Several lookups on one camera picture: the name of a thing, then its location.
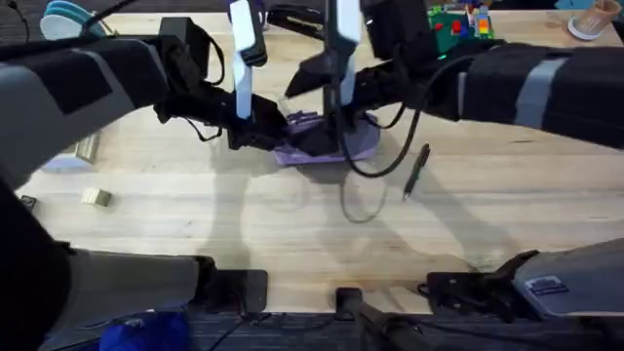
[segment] black arm sleeve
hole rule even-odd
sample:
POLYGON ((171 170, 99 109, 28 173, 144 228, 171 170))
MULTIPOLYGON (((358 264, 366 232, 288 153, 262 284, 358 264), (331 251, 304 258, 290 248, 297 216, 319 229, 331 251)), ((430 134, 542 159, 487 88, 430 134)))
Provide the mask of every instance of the black arm sleeve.
POLYGON ((480 55, 468 69, 461 119, 523 125, 620 148, 623 97, 624 48, 510 44, 480 55), (561 64, 550 64, 555 61, 561 64), (529 121, 521 116, 527 111, 529 121))

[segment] blue cloth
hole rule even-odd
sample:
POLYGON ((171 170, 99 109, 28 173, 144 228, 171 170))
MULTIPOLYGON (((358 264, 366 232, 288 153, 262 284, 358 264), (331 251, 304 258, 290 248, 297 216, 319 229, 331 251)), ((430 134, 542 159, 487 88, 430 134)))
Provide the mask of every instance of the blue cloth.
POLYGON ((189 327, 183 313, 155 313, 139 323, 108 328, 99 351, 189 351, 189 327))

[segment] gray arm cover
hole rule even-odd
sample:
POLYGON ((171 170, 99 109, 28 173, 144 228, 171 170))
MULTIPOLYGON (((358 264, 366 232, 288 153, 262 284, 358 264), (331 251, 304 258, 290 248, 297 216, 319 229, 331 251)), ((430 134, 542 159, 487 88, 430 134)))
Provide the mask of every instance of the gray arm cover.
POLYGON ((22 186, 67 146, 167 91, 155 48, 140 40, 0 62, 0 176, 22 186))

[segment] label sticker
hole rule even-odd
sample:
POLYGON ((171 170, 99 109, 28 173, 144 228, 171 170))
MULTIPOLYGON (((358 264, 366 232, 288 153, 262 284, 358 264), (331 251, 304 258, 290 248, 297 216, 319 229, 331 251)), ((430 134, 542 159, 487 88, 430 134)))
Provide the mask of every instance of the label sticker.
POLYGON ((553 293, 567 293, 569 289, 555 276, 540 277, 527 280, 525 286, 535 295, 543 296, 553 293))

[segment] black mount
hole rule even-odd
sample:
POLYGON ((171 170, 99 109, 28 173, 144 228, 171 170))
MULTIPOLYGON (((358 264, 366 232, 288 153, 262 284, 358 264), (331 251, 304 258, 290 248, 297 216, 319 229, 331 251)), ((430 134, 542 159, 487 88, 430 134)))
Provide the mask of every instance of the black mount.
POLYGON ((338 288, 335 291, 335 318, 355 320, 365 338, 378 351, 433 351, 436 350, 416 331, 405 316, 384 313, 365 303, 357 288, 338 288))
POLYGON ((427 274, 427 284, 418 289, 429 299, 434 314, 480 313, 505 323, 517 318, 538 321, 538 313, 513 286, 516 270, 536 254, 519 253, 492 273, 432 272, 427 274))
POLYGON ((210 257, 196 257, 199 283, 191 304, 209 313, 260 313, 266 308, 268 274, 259 269, 217 270, 210 257))

